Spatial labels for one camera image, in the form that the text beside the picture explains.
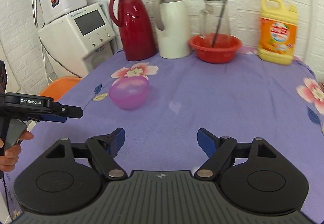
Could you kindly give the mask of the left hand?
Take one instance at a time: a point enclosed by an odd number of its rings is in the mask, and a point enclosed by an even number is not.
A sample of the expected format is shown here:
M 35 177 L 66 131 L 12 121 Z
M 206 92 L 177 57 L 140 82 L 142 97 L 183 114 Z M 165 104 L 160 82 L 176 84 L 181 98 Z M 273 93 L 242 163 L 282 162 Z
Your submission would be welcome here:
M 20 140 L 31 140 L 34 136 L 31 132 L 25 131 Z M 1 140 L 1 149 L 4 147 L 3 140 Z M 3 156 L 0 158 L 0 170 L 3 172 L 11 172 L 15 169 L 15 165 L 19 160 L 19 154 L 21 153 L 20 144 L 16 143 L 11 148 L 7 149 Z

